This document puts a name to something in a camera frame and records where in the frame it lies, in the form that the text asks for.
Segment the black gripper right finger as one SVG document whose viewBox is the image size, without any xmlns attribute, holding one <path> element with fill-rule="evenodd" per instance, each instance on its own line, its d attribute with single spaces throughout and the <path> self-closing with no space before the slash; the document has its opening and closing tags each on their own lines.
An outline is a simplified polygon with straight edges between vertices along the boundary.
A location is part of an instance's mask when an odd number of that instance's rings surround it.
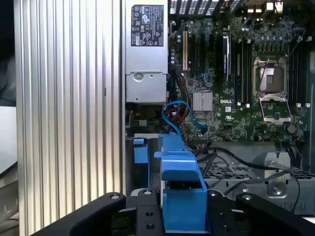
<svg viewBox="0 0 315 236">
<path fill-rule="evenodd" d="M 258 195 L 239 194 L 230 200 L 208 191 L 211 236 L 313 236 L 315 225 Z"/>
</svg>

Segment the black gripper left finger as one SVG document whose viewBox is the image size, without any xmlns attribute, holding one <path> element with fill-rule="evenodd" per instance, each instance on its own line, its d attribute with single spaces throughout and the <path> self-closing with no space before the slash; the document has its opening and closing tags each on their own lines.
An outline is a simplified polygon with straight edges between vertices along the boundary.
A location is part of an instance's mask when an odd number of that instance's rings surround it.
<svg viewBox="0 0 315 236">
<path fill-rule="evenodd" d="M 156 193 L 141 190 L 136 207 L 126 207 L 126 197 L 106 193 L 56 222 L 36 236 L 162 236 L 164 224 Z"/>
</svg>

